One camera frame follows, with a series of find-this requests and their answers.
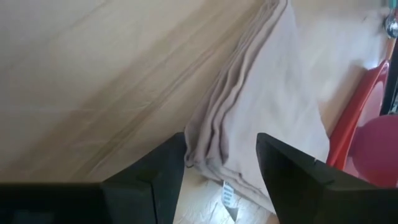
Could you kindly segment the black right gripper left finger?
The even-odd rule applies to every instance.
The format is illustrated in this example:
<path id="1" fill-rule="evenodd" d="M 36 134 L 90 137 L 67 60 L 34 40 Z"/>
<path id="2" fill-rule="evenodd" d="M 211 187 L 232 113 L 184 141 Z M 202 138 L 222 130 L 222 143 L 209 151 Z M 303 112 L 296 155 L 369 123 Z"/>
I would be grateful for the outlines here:
<path id="1" fill-rule="evenodd" d="M 184 174 L 183 133 L 102 183 L 111 224 L 172 224 Z"/>

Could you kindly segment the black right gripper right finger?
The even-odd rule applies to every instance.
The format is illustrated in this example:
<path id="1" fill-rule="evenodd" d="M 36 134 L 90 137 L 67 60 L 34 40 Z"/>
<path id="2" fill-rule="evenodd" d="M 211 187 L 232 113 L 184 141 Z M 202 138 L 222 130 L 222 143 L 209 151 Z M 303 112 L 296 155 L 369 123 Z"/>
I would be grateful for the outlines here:
<path id="1" fill-rule="evenodd" d="M 280 224 L 367 224 L 366 183 L 266 134 L 256 143 L 261 175 Z"/>

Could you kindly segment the beige cloth napkin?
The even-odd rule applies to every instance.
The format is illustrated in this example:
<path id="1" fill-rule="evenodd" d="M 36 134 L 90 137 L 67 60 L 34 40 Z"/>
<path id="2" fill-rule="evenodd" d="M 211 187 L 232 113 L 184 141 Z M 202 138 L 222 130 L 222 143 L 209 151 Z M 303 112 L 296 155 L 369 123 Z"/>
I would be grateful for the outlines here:
<path id="1" fill-rule="evenodd" d="M 264 0 L 185 127 L 185 163 L 273 212 L 256 139 L 269 134 L 326 161 L 330 143 L 302 67 L 290 0 Z"/>

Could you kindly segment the magenta plastic bowl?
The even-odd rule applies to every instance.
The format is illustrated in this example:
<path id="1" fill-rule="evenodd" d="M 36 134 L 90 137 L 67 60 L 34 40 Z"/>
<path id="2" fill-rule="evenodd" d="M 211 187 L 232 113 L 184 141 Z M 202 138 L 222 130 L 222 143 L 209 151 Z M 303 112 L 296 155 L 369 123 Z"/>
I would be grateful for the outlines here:
<path id="1" fill-rule="evenodd" d="M 360 127 L 350 153 L 360 178 L 398 187 L 398 115 L 379 116 Z"/>

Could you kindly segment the spoon with teal handle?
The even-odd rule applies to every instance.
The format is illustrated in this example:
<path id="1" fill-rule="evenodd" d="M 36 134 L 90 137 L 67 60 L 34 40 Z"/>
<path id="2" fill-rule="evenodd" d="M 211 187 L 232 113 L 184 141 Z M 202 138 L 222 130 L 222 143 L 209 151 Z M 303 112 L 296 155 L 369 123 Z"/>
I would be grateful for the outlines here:
<path id="1" fill-rule="evenodd" d="M 398 38 L 398 0 L 384 0 L 389 13 L 383 21 L 383 28 L 389 38 Z"/>

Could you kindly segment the red plastic tray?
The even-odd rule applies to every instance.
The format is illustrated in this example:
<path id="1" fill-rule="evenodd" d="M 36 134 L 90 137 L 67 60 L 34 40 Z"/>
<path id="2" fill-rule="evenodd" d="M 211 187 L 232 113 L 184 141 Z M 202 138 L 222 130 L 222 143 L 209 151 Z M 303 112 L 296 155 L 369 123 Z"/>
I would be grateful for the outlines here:
<path id="1" fill-rule="evenodd" d="M 381 108 L 388 72 L 387 60 L 366 72 L 330 136 L 330 152 L 326 163 L 366 182 L 368 181 L 360 178 L 355 169 L 350 151 L 359 128 L 368 121 L 383 116 Z"/>

